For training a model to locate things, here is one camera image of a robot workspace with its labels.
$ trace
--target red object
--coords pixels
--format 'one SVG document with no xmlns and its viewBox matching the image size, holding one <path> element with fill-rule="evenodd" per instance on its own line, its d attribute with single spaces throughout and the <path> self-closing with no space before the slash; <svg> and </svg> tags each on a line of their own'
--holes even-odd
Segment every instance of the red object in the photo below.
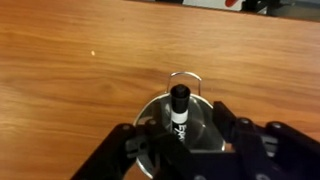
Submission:
<svg viewBox="0 0 320 180">
<path fill-rule="evenodd" d="M 226 0 L 226 6 L 232 7 L 238 0 Z"/>
</svg>

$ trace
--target black marker cap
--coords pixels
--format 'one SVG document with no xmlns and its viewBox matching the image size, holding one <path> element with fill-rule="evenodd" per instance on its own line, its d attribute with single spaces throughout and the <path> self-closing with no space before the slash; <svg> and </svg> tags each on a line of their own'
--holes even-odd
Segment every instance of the black marker cap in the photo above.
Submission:
<svg viewBox="0 0 320 180">
<path fill-rule="evenodd" d="M 190 93 L 190 89 L 183 84 L 171 88 L 171 106 L 175 113 L 181 114 L 187 111 Z"/>
</svg>

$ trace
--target wood grain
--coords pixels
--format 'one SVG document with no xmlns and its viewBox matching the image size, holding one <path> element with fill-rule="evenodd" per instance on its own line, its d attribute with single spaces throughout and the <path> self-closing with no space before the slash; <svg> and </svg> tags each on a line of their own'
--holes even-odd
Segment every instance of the wood grain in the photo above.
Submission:
<svg viewBox="0 0 320 180">
<path fill-rule="evenodd" d="M 319 32 L 319 23 L 166 4 L 1 0 L 0 179 L 69 179 L 174 71 L 200 75 L 203 96 L 238 116 L 281 120 L 319 141 Z M 134 167 L 127 179 L 139 178 Z"/>
</svg>

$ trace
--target metal bowl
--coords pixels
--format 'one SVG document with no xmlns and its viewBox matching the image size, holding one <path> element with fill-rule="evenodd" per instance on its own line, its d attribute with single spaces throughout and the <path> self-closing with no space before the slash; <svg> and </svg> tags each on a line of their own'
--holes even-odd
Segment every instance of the metal bowl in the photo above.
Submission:
<svg viewBox="0 0 320 180">
<path fill-rule="evenodd" d="M 134 122 L 134 125 L 144 124 L 146 120 L 151 118 L 159 119 L 161 118 L 161 123 L 163 126 L 170 131 L 171 130 L 171 120 L 170 120 L 170 94 L 168 93 L 170 87 L 170 79 L 173 76 L 185 74 L 195 77 L 199 80 L 199 95 L 191 94 L 189 99 L 188 107 L 188 121 L 187 130 L 185 137 L 185 146 L 192 151 L 223 151 L 224 150 L 224 140 L 220 135 L 219 131 L 212 122 L 212 105 L 200 96 L 200 83 L 201 78 L 194 73 L 190 72 L 177 72 L 173 73 L 169 77 L 169 83 L 167 86 L 167 91 L 153 100 L 151 100 L 138 115 Z M 148 155 L 142 155 L 138 157 L 137 163 L 141 170 L 150 178 L 153 177 L 154 164 L 150 160 Z"/>
</svg>

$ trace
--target metal ring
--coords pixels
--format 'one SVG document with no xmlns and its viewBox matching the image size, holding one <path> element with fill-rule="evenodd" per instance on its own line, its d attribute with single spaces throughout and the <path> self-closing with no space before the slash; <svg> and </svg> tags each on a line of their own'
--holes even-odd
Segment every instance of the metal ring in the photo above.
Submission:
<svg viewBox="0 0 320 180">
<path fill-rule="evenodd" d="M 202 81 L 202 79 L 198 75 L 196 75 L 195 73 L 184 72 L 184 71 L 183 72 L 174 72 L 169 76 L 166 93 L 169 92 L 172 77 L 177 76 L 177 75 L 189 75 L 189 76 L 196 78 L 198 80 L 198 95 L 201 96 L 201 81 Z"/>
</svg>

